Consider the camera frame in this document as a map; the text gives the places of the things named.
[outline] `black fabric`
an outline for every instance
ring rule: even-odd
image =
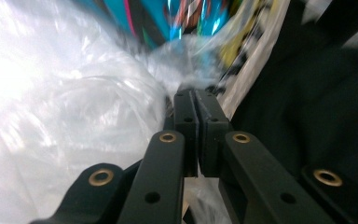
[[[292,39],[309,50],[284,51],[306,33],[297,28],[283,26],[281,54],[273,50],[233,126],[258,137],[295,177],[305,165],[328,164],[358,184],[358,49],[320,48],[325,37],[315,28],[306,32],[316,41]]]
[[[344,44],[358,32],[358,0],[332,1],[317,22],[333,42]]]

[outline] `black plastic bracket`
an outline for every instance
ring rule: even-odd
[[[232,220],[239,223],[334,223],[251,134],[228,133],[224,156],[244,193],[246,202],[243,203],[247,204],[244,216],[231,217]],[[221,176],[220,180],[224,181],[225,177]],[[232,198],[225,198],[227,208],[233,207]],[[238,211],[229,213],[233,216]]]
[[[181,223],[184,157],[179,132],[153,135],[117,223]]]
[[[174,96],[174,129],[186,138],[186,177],[218,177],[224,136],[231,129],[216,97],[206,91],[184,90]]]
[[[115,223],[126,195],[123,170],[97,164],[81,173],[52,217],[32,224]]]
[[[325,165],[304,168],[302,178],[338,223],[358,223],[358,186],[353,181]]]

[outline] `colorful object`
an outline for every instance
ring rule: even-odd
[[[228,21],[228,0],[80,0],[98,6],[155,48],[197,31],[214,35]]]

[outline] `plastic wrap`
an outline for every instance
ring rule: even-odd
[[[228,211],[218,188],[217,178],[186,178],[185,203],[194,216],[196,223],[230,224]]]
[[[164,86],[169,86],[167,90],[170,96],[173,96],[178,88],[207,89],[217,85],[226,70],[220,51],[227,40],[235,36],[248,22],[254,9],[255,0],[245,1],[236,16],[217,34],[184,35],[182,39],[154,49],[145,63],[149,72]]]
[[[52,215],[81,171],[126,168],[161,129],[165,91],[102,23],[70,1],[0,0],[0,223]]]
[[[226,73],[227,76],[217,84],[217,87],[224,87],[223,91],[218,92],[218,100],[229,119],[234,116],[235,110],[269,59],[289,3],[289,0],[259,0],[256,2],[256,8],[260,8],[260,11],[257,17],[254,17],[253,28],[240,48],[243,54],[240,54],[240,57],[237,57],[230,67],[237,68],[232,74]],[[241,66],[235,64],[238,60],[242,61]]]

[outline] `brass grommet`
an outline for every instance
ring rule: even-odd
[[[338,175],[328,170],[314,170],[313,176],[315,176],[315,178],[321,183],[331,187],[340,187],[342,185],[342,179]]]
[[[97,175],[101,175],[101,174],[105,174],[106,177],[103,179],[97,178]],[[113,176],[114,176],[113,171],[104,168],[99,169],[96,172],[92,173],[92,175],[89,177],[89,183],[92,186],[100,187],[112,181]]]
[[[171,143],[176,141],[176,135],[174,133],[164,133],[159,136],[159,141],[165,143]]]
[[[234,141],[239,143],[248,143],[251,141],[251,138],[243,133],[236,133],[232,136],[232,138],[234,139]]]

